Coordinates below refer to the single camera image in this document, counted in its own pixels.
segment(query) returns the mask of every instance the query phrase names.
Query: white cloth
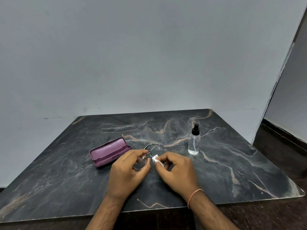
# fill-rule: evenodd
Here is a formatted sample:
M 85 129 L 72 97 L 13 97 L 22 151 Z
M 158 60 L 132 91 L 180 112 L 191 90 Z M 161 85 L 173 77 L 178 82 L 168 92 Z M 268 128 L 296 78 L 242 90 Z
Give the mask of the white cloth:
M 154 162 L 154 164 L 156 164 L 157 162 L 159 162 L 163 167 L 164 167 L 164 165 L 162 164 L 162 162 L 160 162 L 159 160 L 157 160 L 156 158 L 158 157 L 158 154 L 157 155 L 155 155 L 155 156 L 153 156 L 153 162 Z

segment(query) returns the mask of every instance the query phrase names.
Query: baseboard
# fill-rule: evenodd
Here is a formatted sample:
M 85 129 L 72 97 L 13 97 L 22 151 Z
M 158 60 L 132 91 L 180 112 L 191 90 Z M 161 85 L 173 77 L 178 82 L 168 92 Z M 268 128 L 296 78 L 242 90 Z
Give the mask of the baseboard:
M 275 124 L 269 122 L 266 119 L 263 119 L 261 122 L 264 126 L 272 130 L 275 136 L 279 137 L 281 140 L 287 140 L 291 142 L 295 147 L 297 147 L 303 154 L 307 155 L 307 143 L 301 141 L 300 139 L 296 138 L 291 133 L 283 130 L 282 128 L 276 126 Z

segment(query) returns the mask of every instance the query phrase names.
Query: marble tabletop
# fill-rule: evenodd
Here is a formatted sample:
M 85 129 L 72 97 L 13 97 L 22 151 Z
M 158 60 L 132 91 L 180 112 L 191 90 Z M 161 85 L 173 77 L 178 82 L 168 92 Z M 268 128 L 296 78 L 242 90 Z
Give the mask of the marble tabletop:
M 199 154 L 191 156 L 187 148 L 194 123 L 200 124 L 202 138 Z M 93 215 L 112 164 L 97 169 L 89 151 L 118 137 L 133 149 L 160 143 L 165 151 L 188 156 L 199 186 L 217 205 L 305 195 L 213 110 L 80 116 L 0 194 L 0 222 Z M 122 211 L 178 207 L 186 203 L 152 164 Z

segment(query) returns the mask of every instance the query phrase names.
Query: orange thread bracelet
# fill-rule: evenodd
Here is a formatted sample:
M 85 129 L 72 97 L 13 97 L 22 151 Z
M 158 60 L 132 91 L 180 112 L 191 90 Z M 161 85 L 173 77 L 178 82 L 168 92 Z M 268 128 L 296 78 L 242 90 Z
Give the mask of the orange thread bracelet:
M 196 193 L 197 191 L 199 191 L 199 190 L 201 190 L 202 192 L 204 192 L 202 189 L 197 189 L 197 190 L 195 190 L 195 191 L 193 192 L 193 194 L 195 194 L 195 193 Z M 188 208 L 189 208 L 189 203 L 190 203 L 190 200 L 191 200 L 193 194 L 191 194 L 191 196 L 190 196 L 190 198 L 189 198 Z

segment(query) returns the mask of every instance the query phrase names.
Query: white wall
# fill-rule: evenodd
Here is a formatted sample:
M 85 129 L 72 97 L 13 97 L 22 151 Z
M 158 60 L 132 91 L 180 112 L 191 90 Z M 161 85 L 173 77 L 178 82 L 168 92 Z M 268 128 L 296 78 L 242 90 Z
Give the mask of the white wall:
M 306 5 L 1 0 L 0 186 L 79 115 L 212 108 L 251 142 Z
M 305 19 L 265 119 L 307 142 L 307 20 Z

